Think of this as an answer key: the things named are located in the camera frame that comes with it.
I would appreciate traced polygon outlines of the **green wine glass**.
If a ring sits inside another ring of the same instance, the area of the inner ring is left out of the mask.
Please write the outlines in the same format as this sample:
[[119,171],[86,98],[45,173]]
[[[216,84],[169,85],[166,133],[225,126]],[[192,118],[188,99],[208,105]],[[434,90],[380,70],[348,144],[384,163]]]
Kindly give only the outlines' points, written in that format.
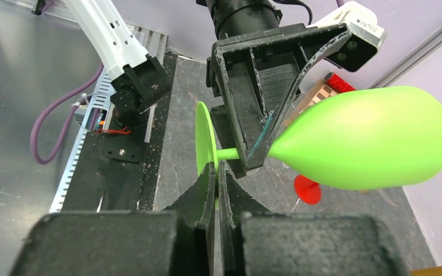
[[442,170],[442,105],[413,86],[350,91],[303,111],[273,142],[278,107],[249,125],[260,131],[247,150],[267,150],[307,179],[342,190],[425,182]]

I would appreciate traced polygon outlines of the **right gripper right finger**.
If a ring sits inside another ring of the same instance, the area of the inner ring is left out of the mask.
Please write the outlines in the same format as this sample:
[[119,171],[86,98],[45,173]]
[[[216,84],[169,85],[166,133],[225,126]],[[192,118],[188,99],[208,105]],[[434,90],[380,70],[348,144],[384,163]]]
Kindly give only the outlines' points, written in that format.
[[219,163],[218,188],[223,274],[244,275],[242,213],[268,209],[239,185],[226,162]]

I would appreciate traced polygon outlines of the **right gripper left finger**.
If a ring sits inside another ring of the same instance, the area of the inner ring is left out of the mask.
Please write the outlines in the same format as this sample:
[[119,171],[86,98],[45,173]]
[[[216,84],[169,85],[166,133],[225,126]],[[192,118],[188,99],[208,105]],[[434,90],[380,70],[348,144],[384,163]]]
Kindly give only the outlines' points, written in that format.
[[159,229],[160,275],[212,275],[216,196],[214,163],[166,208]]

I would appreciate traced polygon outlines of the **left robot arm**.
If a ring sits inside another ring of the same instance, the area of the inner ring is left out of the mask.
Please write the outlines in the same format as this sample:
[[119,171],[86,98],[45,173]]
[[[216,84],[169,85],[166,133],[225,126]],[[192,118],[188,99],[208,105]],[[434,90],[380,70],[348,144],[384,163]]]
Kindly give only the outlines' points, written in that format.
[[[312,180],[326,175],[324,165],[309,165],[302,120],[280,136],[281,121],[299,92],[303,77],[321,59],[345,67],[338,52],[349,37],[350,12],[363,7],[349,1],[313,25],[281,27],[281,12],[268,1],[202,1],[209,8],[217,42],[207,60],[207,86],[223,98],[228,137],[235,146],[217,149],[215,124],[206,105],[196,106],[196,158],[207,163],[240,160],[245,171],[267,157],[288,164]],[[111,1],[67,1],[66,6],[97,51],[112,81],[116,119],[126,128],[167,96],[172,87],[159,60],[128,29]]]

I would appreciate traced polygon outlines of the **red wine glass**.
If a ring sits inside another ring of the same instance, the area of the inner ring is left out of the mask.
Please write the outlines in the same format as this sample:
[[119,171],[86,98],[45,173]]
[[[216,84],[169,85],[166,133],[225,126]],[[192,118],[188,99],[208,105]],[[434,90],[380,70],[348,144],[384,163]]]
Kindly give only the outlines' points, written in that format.
[[322,191],[319,183],[316,183],[303,175],[294,179],[294,191],[304,203],[309,205],[317,204],[322,198]]

